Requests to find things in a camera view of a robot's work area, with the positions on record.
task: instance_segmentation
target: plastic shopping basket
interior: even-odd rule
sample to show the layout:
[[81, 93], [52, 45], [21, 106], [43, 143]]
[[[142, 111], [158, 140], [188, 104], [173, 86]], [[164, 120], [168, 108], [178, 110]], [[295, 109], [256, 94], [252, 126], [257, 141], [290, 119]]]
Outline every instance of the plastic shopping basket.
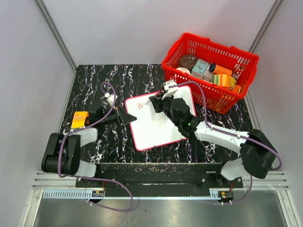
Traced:
[[[241, 86], [240, 94], [176, 70], [179, 59], [182, 55], [188, 53], [208, 63], [215, 63], [231, 69], [238, 78], [237, 84]], [[225, 114], [238, 100], [245, 97], [250, 84], [255, 78], [258, 61], [259, 57], [257, 55], [234, 46], [223, 46], [210, 41], [209, 38], [184, 33], [169, 50], [162, 62], [162, 68], [166, 81], [173, 79], [178, 84], [186, 81], [199, 83], [206, 97], [207, 108]], [[203, 99], [199, 88], [194, 84], [189, 84], [189, 86], [192, 90], [194, 101], [202, 105]]]

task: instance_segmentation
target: purple cable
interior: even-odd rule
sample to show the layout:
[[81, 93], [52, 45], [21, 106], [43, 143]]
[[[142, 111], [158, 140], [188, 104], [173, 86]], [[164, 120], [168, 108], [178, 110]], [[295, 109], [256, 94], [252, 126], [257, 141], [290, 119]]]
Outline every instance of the purple cable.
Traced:
[[[103, 85], [109, 85], [110, 88], [113, 90], [114, 92], [114, 102], [113, 102], [113, 105], [110, 107], [109, 111], [107, 112], [107, 114], [105, 114], [100, 120], [98, 120], [97, 122], [87, 126], [86, 128], [80, 128], [80, 129], [76, 129], [74, 131], [70, 131], [69, 133], [67, 133], [62, 142], [61, 142], [61, 146], [60, 146], [60, 151], [59, 151], [59, 158], [58, 158], [58, 176], [60, 178], [64, 178], [64, 177], [67, 177], [68, 175], [61, 175], [61, 159], [62, 159], [62, 153], [63, 153], [63, 148], [64, 148], [64, 144], [65, 144], [65, 141], [67, 139], [67, 137], [69, 137], [69, 135], [71, 135], [72, 133], [75, 133], [75, 132], [78, 132], [78, 131], [81, 131], [81, 130], [84, 130], [84, 129], [88, 129], [88, 128], [91, 128], [93, 127], [94, 125], [100, 123], [101, 121], [103, 121], [109, 114], [110, 112], [114, 109], [114, 106], [115, 106], [115, 102], [116, 102], [116, 91], [114, 89], [114, 87], [108, 83], [108, 82], [103, 82], [101, 84], [101, 90], [102, 92], [105, 94], [104, 90], [103, 90]], [[115, 209], [115, 208], [112, 208], [112, 207], [107, 207], [107, 206], [103, 206], [103, 205], [100, 205], [100, 204], [96, 204], [96, 203], [92, 203], [98, 207], [103, 207], [103, 208], [106, 208], [106, 209], [109, 209], [109, 210], [114, 210], [114, 211], [120, 211], [120, 212], [128, 212], [128, 211], [131, 211], [133, 208], [134, 208], [134, 199], [133, 199], [133, 196], [131, 194], [131, 192], [128, 190], [128, 188], [123, 185], [122, 183], [118, 182], [118, 181], [115, 181], [115, 180], [110, 180], [110, 179], [103, 179], [103, 178], [94, 178], [94, 177], [86, 177], [86, 176], [73, 176], [73, 175], [70, 175], [71, 177], [76, 177], [76, 178], [83, 178], [83, 179], [87, 179], [87, 180], [93, 180], [93, 181], [107, 181], [107, 182], [113, 182], [113, 183], [116, 183], [120, 186], [122, 186], [122, 188], [124, 188], [127, 193], [129, 194], [129, 196], [131, 197], [131, 206], [130, 208], [128, 209], [125, 209], [125, 210], [120, 210], [120, 209]]]
[[[200, 89], [201, 94], [202, 94], [202, 97], [203, 97], [203, 106], [204, 106], [204, 115], [205, 115], [204, 121], [205, 121], [205, 124], [206, 124], [209, 128], [212, 128], [212, 127], [210, 126], [210, 124], [208, 123], [208, 121], [207, 121], [207, 107], [206, 107], [205, 95], [204, 95], [204, 92], [203, 92], [201, 86], [200, 86], [198, 83], [196, 83], [196, 82], [194, 82], [194, 81], [188, 81], [188, 82], [184, 82], [184, 83], [177, 84], [177, 85], [170, 86], [170, 87], [179, 87], [179, 86], [186, 85], [186, 84], [195, 84], [195, 85], [197, 85], [198, 88]], [[223, 130], [218, 129], [218, 128], [216, 128], [216, 127], [213, 127], [213, 130], [218, 131], [218, 132], [221, 132], [221, 133], [224, 133], [224, 134], [227, 134], [227, 135], [230, 135], [230, 136], [238, 137], [238, 135], [235, 134], [235, 133], [223, 131]], [[254, 140], [254, 139], [249, 138], [249, 137], [246, 137], [246, 136], [240, 136], [240, 138], [245, 139], [245, 140], [249, 140], [249, 141], [251, 141], [251, 142], [254, 142], [254, 143], [256, 143], [256, 144], [262, 146], [263, 148], [267, 149], [267, 150], [268, 150], [269, 152], [271, 152], [272, 154], [274, 154], [274, 155], [277, 157], [277, 159], [279, 160], [279, 166], [278, 166], [277, 168], [272, 169], [273, 171], [276, 171], [276, 170], [279, 170], [279, 169], [282, 168], [282, 164], [283, 164], [282, 158], [281, 158], [281, 156], [278, 155], [278, 153], [276, 153], [272, 148], [270, 148], [270, 147], [264, 145], [263, 143], [260, 143], [260, 142], [257, 141], [257, 140]], [[242, 199], [240, 199], [240, 200], [238, 200], [238, 201], [235, 201], [235, 202], [233, 202], [233, 203], [242, 202], [242, 201], [250, 194], [251, 188], [252, 188], [252, 176], [250, 176], [250, 188], [249, 188], [247, 194], [246, 194]]]

